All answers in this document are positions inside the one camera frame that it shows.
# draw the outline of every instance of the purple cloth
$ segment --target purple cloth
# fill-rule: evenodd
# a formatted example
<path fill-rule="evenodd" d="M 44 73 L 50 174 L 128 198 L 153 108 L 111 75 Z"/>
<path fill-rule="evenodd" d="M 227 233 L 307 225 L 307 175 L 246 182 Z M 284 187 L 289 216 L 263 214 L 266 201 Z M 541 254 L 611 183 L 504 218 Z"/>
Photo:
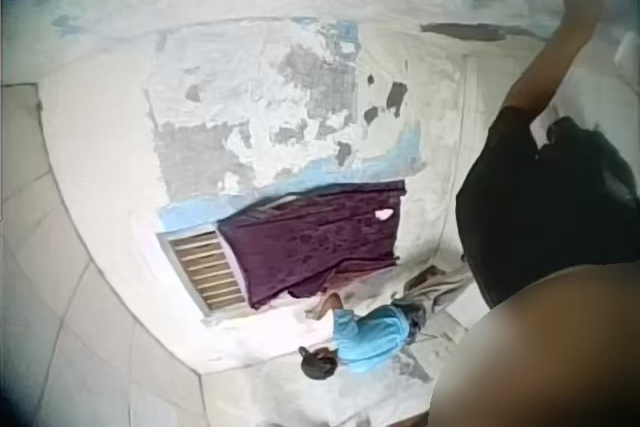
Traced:
<path fill-rule="evenodd" d="M 404 181 L 344 184 L 294 200 L 255 205 L 218 224 L 244 276 L 248 302 L 260 308 L 288 290 L 319 292 L 334 273 L 395 265 L 393 246 Z M 385 220 L 376 211 L 391 209 Z"/>

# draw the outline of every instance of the vent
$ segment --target vent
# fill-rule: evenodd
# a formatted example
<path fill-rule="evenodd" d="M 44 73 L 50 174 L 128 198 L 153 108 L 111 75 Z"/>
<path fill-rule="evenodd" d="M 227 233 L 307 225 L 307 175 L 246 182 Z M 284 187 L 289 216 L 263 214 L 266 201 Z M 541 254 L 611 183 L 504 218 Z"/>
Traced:
<path fill-rule="evenodd" d="M 210 311 L 245 304 L 215 231 L 169 240 L 187 279 Z"/>

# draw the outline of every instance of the dark hair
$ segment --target dark hair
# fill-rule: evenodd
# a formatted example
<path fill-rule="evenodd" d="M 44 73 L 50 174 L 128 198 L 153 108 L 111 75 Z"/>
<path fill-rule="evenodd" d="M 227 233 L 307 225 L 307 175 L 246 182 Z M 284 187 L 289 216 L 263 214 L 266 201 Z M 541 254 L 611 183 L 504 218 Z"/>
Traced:
<path fill-rule="evenodd" d="M 313 380 L 324 380 L 331 377 L 338 368 L 335 357 L 320 357 L 314 352 L 309 352 L 305 347 L 298 348 L 302 356 L 300 368 L 304 375 Z"/>

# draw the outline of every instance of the blue shirt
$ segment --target blue shirt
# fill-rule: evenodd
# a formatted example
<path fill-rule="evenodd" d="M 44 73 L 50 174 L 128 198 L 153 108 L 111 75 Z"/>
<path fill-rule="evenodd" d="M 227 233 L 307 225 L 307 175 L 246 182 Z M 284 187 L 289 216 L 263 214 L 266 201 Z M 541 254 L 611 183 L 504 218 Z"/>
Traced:
<path fill-rule="evenodd" d="M 392 305 L 356 319 L 352 310 L 333 311 L 333 339 L 339 359 L 352 372 L 367 372 L 391 358 L 406 343 L 409 322 Z"/>

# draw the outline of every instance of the wooden grate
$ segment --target wooden grate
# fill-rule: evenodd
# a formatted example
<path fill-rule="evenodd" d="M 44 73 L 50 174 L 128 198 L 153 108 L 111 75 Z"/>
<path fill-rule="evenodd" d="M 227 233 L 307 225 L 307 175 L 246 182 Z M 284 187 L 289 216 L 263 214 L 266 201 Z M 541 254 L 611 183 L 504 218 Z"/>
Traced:
<path fill-rule="evenodd" d="M 169 245 L 191 285 L 209 309 L 245 303 L 216 232 L 173 239 Z"/>

